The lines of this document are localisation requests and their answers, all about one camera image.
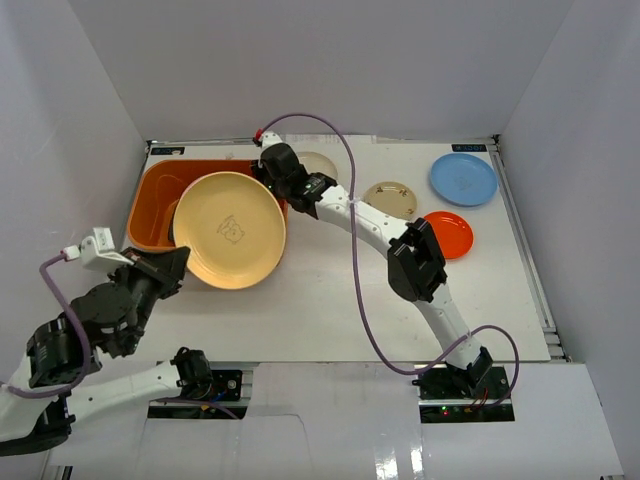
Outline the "cream round plate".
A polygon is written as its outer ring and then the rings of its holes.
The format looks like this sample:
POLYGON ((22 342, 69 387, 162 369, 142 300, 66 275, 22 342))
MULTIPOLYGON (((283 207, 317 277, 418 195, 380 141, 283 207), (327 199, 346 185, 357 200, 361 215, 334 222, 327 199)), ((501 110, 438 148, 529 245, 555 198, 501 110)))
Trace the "cream round plate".
POLYGON ((337 167, 327 156, 312 151, 298 151, 296 155, 308 173, 322 173, 336 181, 339 180, 337 167))

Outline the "yellow round plate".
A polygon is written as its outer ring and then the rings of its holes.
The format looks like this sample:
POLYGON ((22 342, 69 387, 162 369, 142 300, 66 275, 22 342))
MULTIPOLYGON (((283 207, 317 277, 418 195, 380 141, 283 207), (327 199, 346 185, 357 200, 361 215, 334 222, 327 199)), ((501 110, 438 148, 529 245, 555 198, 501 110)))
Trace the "yellow round plate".
POLYGON ((189 271, 225 290, 252 287, 278 266, 286 245, 284 213, 254 178, 216 172, 183 201, 173 219, 174 242, 189 247, 189 271))

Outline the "blue round plate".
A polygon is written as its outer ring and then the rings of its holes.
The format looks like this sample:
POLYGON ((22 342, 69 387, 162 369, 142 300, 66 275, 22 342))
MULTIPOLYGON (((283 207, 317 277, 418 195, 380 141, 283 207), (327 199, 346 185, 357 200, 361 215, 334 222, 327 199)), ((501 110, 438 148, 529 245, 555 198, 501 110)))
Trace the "blue round plate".
POLYGON ((487 162, 466 153, 438 158, 429 172, 432 189, 442 199, 461 207, 488 203, 498 190, 498 179, 487 162))

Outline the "orange round plate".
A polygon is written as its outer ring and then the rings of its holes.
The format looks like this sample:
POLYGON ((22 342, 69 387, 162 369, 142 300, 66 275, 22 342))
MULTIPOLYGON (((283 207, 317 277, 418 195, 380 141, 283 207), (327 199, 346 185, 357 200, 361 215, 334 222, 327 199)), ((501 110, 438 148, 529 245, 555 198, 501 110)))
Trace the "orange round plate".
POLYGON ((446 260, 462 258, 473 247, 474 233, 461 216, 448 211, 434 211, 424 219, 431 225, 446 260))

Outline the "pink round plate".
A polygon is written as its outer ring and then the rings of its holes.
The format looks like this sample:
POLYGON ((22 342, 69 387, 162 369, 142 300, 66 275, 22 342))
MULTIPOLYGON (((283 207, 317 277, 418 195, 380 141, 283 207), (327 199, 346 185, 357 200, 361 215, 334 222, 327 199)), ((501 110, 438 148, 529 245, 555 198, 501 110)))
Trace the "pink round plate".
POLYGON ((190 195, 192 191, 195 191, 201 185, 204 185, 208 179, 209 179, 209 175, 204 175, 195 179, 193 182, 191 182, 181 194, 180 201, 183 201, 185 198, 187 198, 190 195))

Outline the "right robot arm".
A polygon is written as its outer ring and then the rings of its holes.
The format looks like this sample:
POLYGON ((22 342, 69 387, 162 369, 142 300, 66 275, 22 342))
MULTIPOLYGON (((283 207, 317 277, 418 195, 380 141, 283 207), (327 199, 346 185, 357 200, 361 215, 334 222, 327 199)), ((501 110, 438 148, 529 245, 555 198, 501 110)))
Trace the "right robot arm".
POLYGON ((452 299, 446 261, 432 226, 423 218, 408 222, 357 201, 337 181, 309 173, 292 147, 279 136, 255 142, 260 157, 251 165, 256 178, 295 211, 332 224, 351 235, 356 302, 369 342, 382 362, 401 375, 423 375, 443 363, 453 390, 472 399, 484 391, 493 359, 474 338, 452 299), (387 262, 390 288, 414 305, 439 342, 442 354, 421 370, 403 370, 386 358, 366 317, 360 285, 358 242, 378 251, 387 262))

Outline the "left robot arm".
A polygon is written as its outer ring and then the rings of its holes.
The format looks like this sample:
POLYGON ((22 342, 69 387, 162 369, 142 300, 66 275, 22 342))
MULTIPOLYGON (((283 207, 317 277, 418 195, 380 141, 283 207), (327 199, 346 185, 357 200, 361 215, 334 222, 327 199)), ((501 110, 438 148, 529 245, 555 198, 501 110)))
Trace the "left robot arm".
POLYGON ((205 354, 186 347, 142 374, 91 388, 80 385, 100 371, 99 353, 112 358, 135 353, 156 302, 181 288, 189 256, 187 247, 118 252, 88 239, 41 266, 40 274, 62 311, 35 330, 18 369, 1 385, 2 456, 55 448, 68 440, 75 421, 110 407, 169 395, 199 399, 209 392, 213 376, 205 354), (67 301, 48 272, 61 261, 81 261, 107 280, 67 301))

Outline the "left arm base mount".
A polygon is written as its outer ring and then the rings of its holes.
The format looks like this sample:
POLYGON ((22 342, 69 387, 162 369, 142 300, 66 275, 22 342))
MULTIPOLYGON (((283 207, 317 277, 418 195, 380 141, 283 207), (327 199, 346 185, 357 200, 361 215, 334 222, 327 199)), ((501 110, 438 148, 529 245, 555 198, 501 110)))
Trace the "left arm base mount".
POLYGON ((243 370, 211 371, 208 387, 184 387, 178 401, 152 402, 147 409, 149 419, 163 420, 241 420, 248 408, 249 395, 244 393, 243 370))

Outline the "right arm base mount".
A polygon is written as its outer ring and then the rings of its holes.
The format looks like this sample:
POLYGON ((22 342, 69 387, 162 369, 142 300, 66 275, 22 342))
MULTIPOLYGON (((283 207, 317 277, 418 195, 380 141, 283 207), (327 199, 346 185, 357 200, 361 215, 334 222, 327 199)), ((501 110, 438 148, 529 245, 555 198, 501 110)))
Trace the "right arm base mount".
POLYGON ((504 367, 492 367, 478 390, 467 394, 449 382, 448 371, 436 367, 412 380, 417 389, 420 421, 428 424, 509 423, 515 421, 511 397, 493 404, 509 392, 504 367))

